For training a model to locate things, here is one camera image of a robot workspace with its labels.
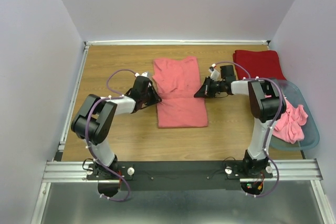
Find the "salmon pink t-shirt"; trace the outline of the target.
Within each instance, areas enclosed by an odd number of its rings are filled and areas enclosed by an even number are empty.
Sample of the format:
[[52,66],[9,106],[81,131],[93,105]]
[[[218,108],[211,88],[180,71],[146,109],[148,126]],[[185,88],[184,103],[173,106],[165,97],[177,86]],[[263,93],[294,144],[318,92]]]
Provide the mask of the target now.
[[157,93],[162,99],[157,104],[158,127],[207,127],[205,100],[194,97],[201,87],[197,58],[157,58],[153,68]]

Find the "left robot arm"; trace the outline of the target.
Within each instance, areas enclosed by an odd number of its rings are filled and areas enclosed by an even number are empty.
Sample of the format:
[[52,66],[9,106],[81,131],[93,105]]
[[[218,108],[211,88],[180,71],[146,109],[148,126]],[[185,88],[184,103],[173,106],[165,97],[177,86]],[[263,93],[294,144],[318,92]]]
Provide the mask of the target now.
[[120,176],[118,158],[107,140],[113,118],[120,114],[135,113],[161,101],[147,72],[136,73],[133,87],[119,97],[100,97],[95,94],[86,97],[71,123],[71,130],[86,141],[98,173],[104,179]]

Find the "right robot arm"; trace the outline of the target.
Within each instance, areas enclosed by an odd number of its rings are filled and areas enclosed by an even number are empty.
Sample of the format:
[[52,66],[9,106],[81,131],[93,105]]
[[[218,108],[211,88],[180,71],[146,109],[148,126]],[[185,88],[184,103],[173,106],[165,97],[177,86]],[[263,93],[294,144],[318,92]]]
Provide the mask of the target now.
[[249,97],[250,111],[254,117],[251,143],[244,158],[228,161],[225,173],[228,179],[253,178],[259,174],[272,174],[269,166],[269,145],[276,122],[286,111],[286,102],[276,81],[267,78],[244,78],[237,80],[233,65],[213,64],[211,75],[206,77],[195,98],[216,98],[217,94],[246,95]]

